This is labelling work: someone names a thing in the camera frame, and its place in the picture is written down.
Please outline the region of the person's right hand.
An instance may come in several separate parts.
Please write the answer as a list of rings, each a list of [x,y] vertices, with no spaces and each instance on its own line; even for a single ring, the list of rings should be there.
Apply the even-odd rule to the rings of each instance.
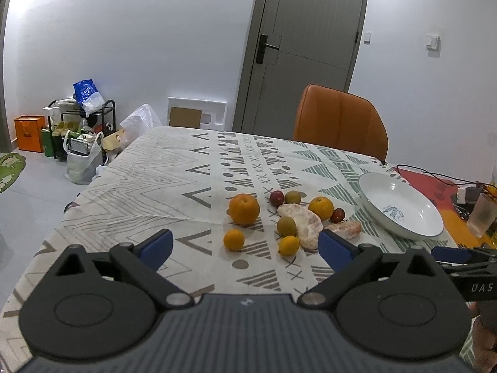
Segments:
[[[476,302],[469,306],[472,317],[472,349],[474,352],[474,368],[478,372],[490,373],[497,365],[496,335],[484,327]]]

